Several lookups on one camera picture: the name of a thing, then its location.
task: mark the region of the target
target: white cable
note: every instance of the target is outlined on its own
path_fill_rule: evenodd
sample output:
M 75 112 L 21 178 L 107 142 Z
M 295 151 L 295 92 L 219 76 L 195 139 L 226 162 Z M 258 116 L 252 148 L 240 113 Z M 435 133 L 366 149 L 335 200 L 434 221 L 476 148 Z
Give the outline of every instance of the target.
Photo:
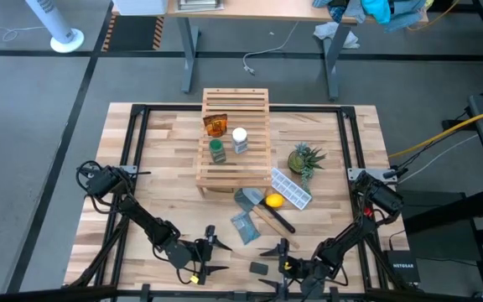
M 461 142 L 455 144 L 454 146 L 446 149 L 445 151 L 443 151 L 442 153 L 440 153 L 439 155 L 437 155 L 434 159 L 430 160 L 429 163 L 427 163 L 425 166 L 423 166 L 420 170 L 418 170 L 417 172 L 409 175 L 408 177 L 406 177 L 404 180 L 398 182 L 398 184 L 400 185 L 401 183 L 403 183 L 404 181 L 406 180 L 409 180 L 410 178 L 414 177 L 416 174 L 419 174 L 420 172 L 422 172 L 424 169 L 428 168 L 428 166 L 430 166 L 434 161 L 436 161 L 438 158 L 440 158 L 441 156 L 445 155 L 447 152 L 449 152 L 450 150 L 452 150 L 453 148 L 456 148 L 458 146 L 460 146 L 462 143 L 467 143 L 468 141 L 470 141 L 471 139 L 473 138 L 476 138 L 478 136 L 478 134 L 475 134 L 473 136 L 471 136 L 470 138 L 467 138 L 467 139 L 464 139 L 462 140 Z
M 292 33 L 293 31 L 295 30 L 296 27 L 298 27 L 298 24 L 299 24 L 299 21 L 297 21 L 293 27 L 292 27 L 292 30 L 290 30 L 290 34 L 288 34 L 288 37 L 286 38 L 286 40 L 284 41 L 284 43 L 277 47 L 277 48 L 274 48 L 274 49 L 268 49 L 268 50 L 263 50 L 263 51 L 257 51 L 257 52 L 253 52 L 253 53 L 247 53 L 243 56 L 243 69 L 245 71 L 248 71 L 250 74 L 252 74 L 253 76 L 255 75 L 255 70 L 251 67 L 249 67 L 249 65 L 247 65 L 247 63 L 245 62 L 245 59 L 249 56 L 252 56 L 252 55 L 261 55 L 261 54 L 265 54 L 265 53 L 268 53 L 268 52 L 272 52 L 272 51 L 276 51 L 276 50 L 281 50 L 285 45 L 286 43 L 288 43 L 288 41 L 290 40 L 290 37 L 292 36 Z
M 38 27 L 24 28 L 24 29 L 7 29 L 7 28 L 4 28 L 4 27 L 0 27 L 0 29 L 7 31 L 5 34 L 3 34 L 2 41 L 3 42 L 10 42 L 10 41 L 16 39 L 16 37 L 18 37 L 18 31 L 25 31 L 25 30 L 31 30 L 31 29 L 45 29 L 45 27 L 44 26 L 38 26 Z

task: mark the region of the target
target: spice jar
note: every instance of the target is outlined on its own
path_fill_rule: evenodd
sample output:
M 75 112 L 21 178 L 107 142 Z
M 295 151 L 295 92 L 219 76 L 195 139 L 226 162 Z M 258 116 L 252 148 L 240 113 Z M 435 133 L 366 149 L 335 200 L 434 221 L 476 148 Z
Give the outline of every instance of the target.
M 226 161 L 225 149 L 220 139 L 212 139 L 210 141 L 211 158 L 215 164 L 224 163 Z
M 232 131 L 232 147 L 236 154 L 247 151 L 247 131 L 244 128 L 236 128 Z

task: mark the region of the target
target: white bottle cap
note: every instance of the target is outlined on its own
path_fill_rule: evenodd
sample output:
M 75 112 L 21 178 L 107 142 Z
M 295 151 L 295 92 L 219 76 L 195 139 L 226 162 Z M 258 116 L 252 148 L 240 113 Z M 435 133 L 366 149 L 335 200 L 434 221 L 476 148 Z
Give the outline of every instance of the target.
M 232 131 L 232 139 L 236 143 L 241 143 L 247 139 L 247 131 L 244 128 L 236 128 Z

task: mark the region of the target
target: yellow and black warning tape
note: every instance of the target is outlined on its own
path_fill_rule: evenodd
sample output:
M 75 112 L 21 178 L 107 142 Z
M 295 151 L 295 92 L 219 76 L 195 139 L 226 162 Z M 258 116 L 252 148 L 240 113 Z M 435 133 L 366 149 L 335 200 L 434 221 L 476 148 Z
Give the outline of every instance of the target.
M 152 49 L 158 50 L 161 46 L 161 37 L 164 34 L 164 17 L 156 18 L 156 28 L 154 29 L 154 40 L 152 42 Z
M 109 28 L 107 28 L 106 38 L 104 39 L 104 45 L 101 47 L 102 52 L 107 52 L 109 49 L 109 42 L 111 42 L 111 36 L 113 34 L 113 28 L 115 27 L 115 21 L 117 20 L 116 15 L 111 16 L 111 20 L 109 20 Z

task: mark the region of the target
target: yellow cable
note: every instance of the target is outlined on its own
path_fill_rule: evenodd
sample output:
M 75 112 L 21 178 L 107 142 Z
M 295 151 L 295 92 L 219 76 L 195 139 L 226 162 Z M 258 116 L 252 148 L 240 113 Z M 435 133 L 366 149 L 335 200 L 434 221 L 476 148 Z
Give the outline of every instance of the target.
M 454 8 L 454 6 L 456 6 L 456 4 L 458 4 L 460 2 L 460 0 L 456 0 L 454 3 L 452 3 L 452 5 L 450 5 L 450 7 L 444 12 L 444 13 L 441 13 L 440 16 L 438 16 L 437 18 L 435 18 L 432 22 L 429 22 L 428 24 L 425 24 L 423 26 L 420 26 L 420 27 L 417 27 L 417 28 L 410 28 L 408 26 L 408 29 L 411 30 L 411 31 L 415 31 L 415 30 L 420 30 L 420 29 L 425 29 L 427 28 L 428 26 L 436 23 L 439 19 L 441 19 L 445 14 L 449 13 L 449 11 Z
M 467 125 L 469 125 L 472 122 L 476 122 L 476 121 L 478 121 L 481 118 L 483 118 L 483 113 L 480 114 L 480 115 L 477 115 L 476 117 L 472 117 L 472 118 L 470 118 L 470 119 L 468 119 L 468 120 L 466 120 L 464 122 L 461 122 L 461 123 L 453 126 L 452 128 L 450 128 L 450 129 L 448 129 L 448 130 L 446 130 L 446 131 L 444 131 L 444 132 L 442 132 L 442 133 L 440 133 L 440 134 L 432 137 L 431 139 L 428 139 L 428 140 L 423 141 L 422 143 L 420 143 L 418 145 L 415 145 L 415 146 L 413 146 L 411 148 L 405 149 L 405 150 L 400 151 L 398 153 L 391 154 L 391 155 L 389 155 L 389 159 L 391 159 L 393 157 L 397 157 L 397 156 L 403 155 L 403 154 L 406 154 L 406 153 L 409 153 L 409 152 L 411 152 L 411 151 L 413 151 L 415 149 L 418 149 L 418 148 L 423 147 L 423 146 L 425 146 L 425 145 L 427 145 L 429 143 L 432 143 L 433 141 L 438 140 L 438 139 L 444 137 L 445 135 L 451 134 L 455 130 L 458 130 L 458 129 L 464 127 L 464 126 L 467 126 Z

